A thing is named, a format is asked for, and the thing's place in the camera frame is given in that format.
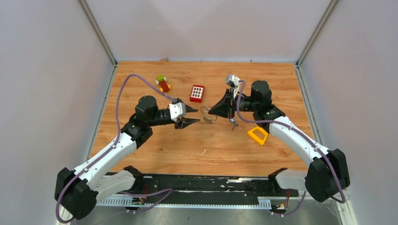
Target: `white wall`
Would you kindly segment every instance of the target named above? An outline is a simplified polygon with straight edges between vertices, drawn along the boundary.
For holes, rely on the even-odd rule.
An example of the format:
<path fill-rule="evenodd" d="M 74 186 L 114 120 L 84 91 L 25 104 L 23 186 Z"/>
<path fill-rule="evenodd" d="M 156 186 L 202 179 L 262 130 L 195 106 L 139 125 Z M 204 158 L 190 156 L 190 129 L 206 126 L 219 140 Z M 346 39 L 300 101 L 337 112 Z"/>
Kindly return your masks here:
<path fill-rule="evenodd" d="M 111 73 L 76 0 L 0 3 L 0 224 L 55 224 L 57 172 L 87 156 Z"/>
<path fill-rule="evenodd" d="M 347 156 L 358 224 L 397 224 L 398 4 L 342 0 L 304 62 L 324 143 Z"/>
<path fill-rule="evenodd" d="M 118 60 L 298 60 L 329 0 L 88 0 Z"/>

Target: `wooden table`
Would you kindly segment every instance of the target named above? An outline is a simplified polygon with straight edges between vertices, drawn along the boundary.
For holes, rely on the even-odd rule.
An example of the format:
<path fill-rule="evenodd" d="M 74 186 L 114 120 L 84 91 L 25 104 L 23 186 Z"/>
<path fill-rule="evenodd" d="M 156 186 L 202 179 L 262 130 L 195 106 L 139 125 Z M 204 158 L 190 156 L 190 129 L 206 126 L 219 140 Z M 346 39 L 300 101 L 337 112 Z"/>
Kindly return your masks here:
<path fill-rule="evenodd" d="M 186 104 L 199 109 L 213 106 L 224 95 L 228 86 L 226 75 L 232 73 L 246 81 L 245 94 L 255 80 L 266 80 L 272 90 L 273 103 L 289 116 L 301 130 L 311 135 L 299 83 L 293 64 L 274 63 L 221 63 L 221 62 L 141 62 L 122 61 L 107 101 L 92 156 L 116 136 L 115 103 L 125 77 L 136 73 L 155 84 L 156 77 L 167 77 L 172 86 L 169 95 L 181 98 Z M 201 104 L 190 102 L 194 84 L 205 86 Z M 170 101 L 149 88 L 141 80 L 131 78 L 119 105 L 120 124 L 123 126 L 135 112 L 138 100 L 145 95 L 156 97 L 159 108 L 166 108 Z M 252 113 L 242 113 L 253 119 Z M 188 114 L 201 121 L 183 130 L 173 125 L 153 127 L 152 137 L 134 153 L 120 161 L 112 171 L 120 171 L 132 165 L 143 173 L 179 173 L 201 175 L 267 176 L 281 167 L 306 170 L 300 158 L 283 142 L 269 135 L 264 146 L 259 146 L 246 132 L 255 124 L 242 122 L 231 131 L 227 119 L 218 118 L 212 125 L 202 120 L 200 112 Z"/>

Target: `red box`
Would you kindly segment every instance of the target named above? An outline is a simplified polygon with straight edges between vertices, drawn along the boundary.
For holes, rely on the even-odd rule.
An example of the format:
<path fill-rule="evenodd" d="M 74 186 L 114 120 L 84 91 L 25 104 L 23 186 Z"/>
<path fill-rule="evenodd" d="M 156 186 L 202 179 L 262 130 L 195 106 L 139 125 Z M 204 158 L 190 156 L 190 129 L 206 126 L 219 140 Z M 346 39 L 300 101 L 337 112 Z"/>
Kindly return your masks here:
<path fill-rule="evenodd" d="M 205 86 L 201 85 L 194 85 L 192 87 L 192 92 L 191 92 L 191 102 L 197 102 L 197 103 L 202 103 L 203 99 L 203 93 L 205 92 Z"/>

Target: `wood grain surface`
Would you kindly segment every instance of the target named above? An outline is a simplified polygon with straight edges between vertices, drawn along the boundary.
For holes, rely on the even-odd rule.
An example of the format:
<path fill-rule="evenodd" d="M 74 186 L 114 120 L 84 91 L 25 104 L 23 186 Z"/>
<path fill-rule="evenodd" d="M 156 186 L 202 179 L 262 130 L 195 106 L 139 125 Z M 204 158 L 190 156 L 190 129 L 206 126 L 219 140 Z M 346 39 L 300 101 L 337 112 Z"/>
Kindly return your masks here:
<path fill-rule="evenodd" d="M 230 73 L 246 81 L 244 93 L 248 95 L 253 81 L 266 80 L 272 90 L 273 103 L 296 126 L 312 136 L 293 64 L 122 61 L 91 156 L 116 136 L 116 97 L 125 77 L 132 73 L 142 75 L 154 85 L 158 75 L 167 77 L 167 83 L 172 87 L 168 94 L 181 98 L 186 104 L 198 109 L 202 105 L 211 107 L 223 97 L 228 88 L 224 83 L 225 77 Z M 201 104 L 189 101 L 194 84 L 205 86 Z M 138 100 L 145 95 L 156 97 L 159 108 L 166 108 L 170 103 L 133 77 L 128 81 L 120 99 L 121 126 L 135 112 Z M 242 115 L 253 119 L 250 112 Z M 218 118 L 209 125 L 202 120 L 200 112 L 189 113 L 187 117 L 199 118 L 201 121 L 183 130 L 174 130 L 173 125 L 153 127 L 152 137 L 120 161 L 112 171 L 120 171 L 129 165 L 143 173 L 201 175 L 267 176 L 281 167 L 306 170 L 300 158 L 276 137 L 269 135 L 264 146 L 255 143 L 246 134 L 255 124 L 244 123 L 237 118 L 239 126 L 231 131 L 232 124 L 224 118 Z"/>

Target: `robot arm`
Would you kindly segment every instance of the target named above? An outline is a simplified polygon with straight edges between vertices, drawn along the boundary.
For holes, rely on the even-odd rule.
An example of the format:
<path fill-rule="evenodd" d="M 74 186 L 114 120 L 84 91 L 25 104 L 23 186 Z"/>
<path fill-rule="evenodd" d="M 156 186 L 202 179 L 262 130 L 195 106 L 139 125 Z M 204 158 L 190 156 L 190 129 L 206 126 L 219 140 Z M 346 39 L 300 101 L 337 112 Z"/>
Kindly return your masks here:
<path fill-rule="evenodd" d="M 227 76 L 226 83 L 230 88 L 226 89 L 224 97 L 208 113 L 232 119 L 237 108 L 241 112 L 253 112 L 256 121 L 267 121 L 257 122 L 259 127 L 287 144 L 304 161 L 308 167 L 307 172 L 282 168 L 268 176 L 271 181 L 274 181 L 277 190 L 291 188 L 308 191 L 319 202 L 337 194 L 337 184 L 321 153 L 326 155 L 331 162 L 341 187 L 346 188 L 350 185 L 347 162 L 341 150 L 331 151 L 297 128 L 284 112 L 272 104 L 272 92 L 266 81 L 253 82 L 250 96 L 240 93 L 241 99 L 238 103 L 237 80 L 239 82 L 239 78 L 234 75 Z"/>
<path fill-rule="evenodd" d="M 132 166 L 124 168 L 115 175 L 106 178 L 103 176 L 149 139 L 152 135 L 151 127 L 174 124 L 175 129 L 183 129 L 199 121 L 199 119 L 185 118 L 187 113 L 198 110 L 189 107 L 178 98 L 169 104 L 167 109 L 159 109 L 154 97 L 144 96 L 139 100 L 135 111 L 136 113 L 121 129 L 117 143 L 115 138 L 88 161 L 73 170 L 63 168 L 58 173 L 55 187 L 56 200 L 66 184 L 75 179 L 61 198 L 61 205 L 76 219 L 87 216 L 96 203 L 104 198 L 123 190 L 141 188 L 139 180 L 142 180 L 142 174 Z M 96 163 L 87 169 L 93 161 Z"/>

